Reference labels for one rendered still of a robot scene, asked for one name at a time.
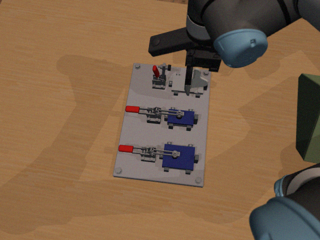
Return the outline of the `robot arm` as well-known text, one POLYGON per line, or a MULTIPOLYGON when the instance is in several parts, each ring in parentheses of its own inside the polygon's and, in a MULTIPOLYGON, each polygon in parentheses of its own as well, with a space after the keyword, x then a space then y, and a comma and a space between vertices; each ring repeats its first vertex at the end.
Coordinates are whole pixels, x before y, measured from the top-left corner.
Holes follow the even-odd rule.
MULTIPOLYGON (((267 37, 300 18, 320 32, 320 0, 188 0, 186 27, 151 36, 148 52, 195 48, 187 29, 211 39, 225 65, 242 68, 266 52, 267 37)), ((320 240, 320 163, 284 175, 274 192, 250 213, 254 240, 320 240)))

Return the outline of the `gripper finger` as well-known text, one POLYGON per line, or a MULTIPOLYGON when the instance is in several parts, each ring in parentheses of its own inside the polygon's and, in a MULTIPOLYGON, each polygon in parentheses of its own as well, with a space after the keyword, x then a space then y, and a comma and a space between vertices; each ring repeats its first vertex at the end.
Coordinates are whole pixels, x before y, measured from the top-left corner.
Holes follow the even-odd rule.
POLYGON ((208 85, 208 80, 201 77, 201 70, 199 68, 191 67, 191 62, 187 62, 184 91, 187 96, 190 95, 191 88, 205 87, 208 85), (192 77, 193 75, 193 77, 192 77))

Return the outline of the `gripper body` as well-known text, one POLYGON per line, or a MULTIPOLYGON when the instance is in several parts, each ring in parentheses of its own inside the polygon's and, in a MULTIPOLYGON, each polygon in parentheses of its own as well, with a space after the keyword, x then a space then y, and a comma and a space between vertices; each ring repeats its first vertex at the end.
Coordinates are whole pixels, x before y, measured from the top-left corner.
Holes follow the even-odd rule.
POLYGON ((196 43, 196 47, 186 49, 185 66, 187 62, 192 62, 191 67, 201 67, 209 69, 209 72, 218 72, 222 59, 215 50, 211 38, 199 39, 192 36, 188 30, 186 33, 189 39, 196 43))

